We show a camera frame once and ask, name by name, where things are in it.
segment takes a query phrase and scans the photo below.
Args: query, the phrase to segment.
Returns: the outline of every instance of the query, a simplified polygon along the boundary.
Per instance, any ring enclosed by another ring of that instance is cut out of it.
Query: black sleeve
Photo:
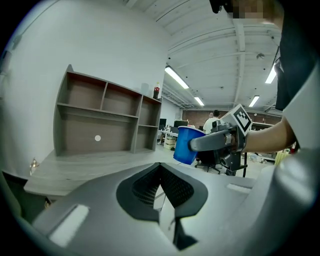
[[[274,70],[276,72],[276,76],[278,79],[278,90],[277,90],[275,108],[277,110],[283,111],[286,108],[286,106],[290,103],[291,97],[288,93],[288,88],[286,85],[284,73],[280,68],[280,62],[274,65]]]
[[[275,108],[283,110],[295,97],[316,65],[317,53],[307,42],[299,24],[284,14],[280,42],[280,63],[274,66],[278,78]]]

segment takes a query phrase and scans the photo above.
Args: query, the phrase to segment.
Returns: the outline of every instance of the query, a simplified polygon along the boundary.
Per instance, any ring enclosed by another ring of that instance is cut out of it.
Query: wooden desk
[[[119,151],[64,156],[56,156],[52,151],[29,178],[24,190],[56,200],[86,181],[155,162],[179,163],[173,153],[162,148],[136,154]]]

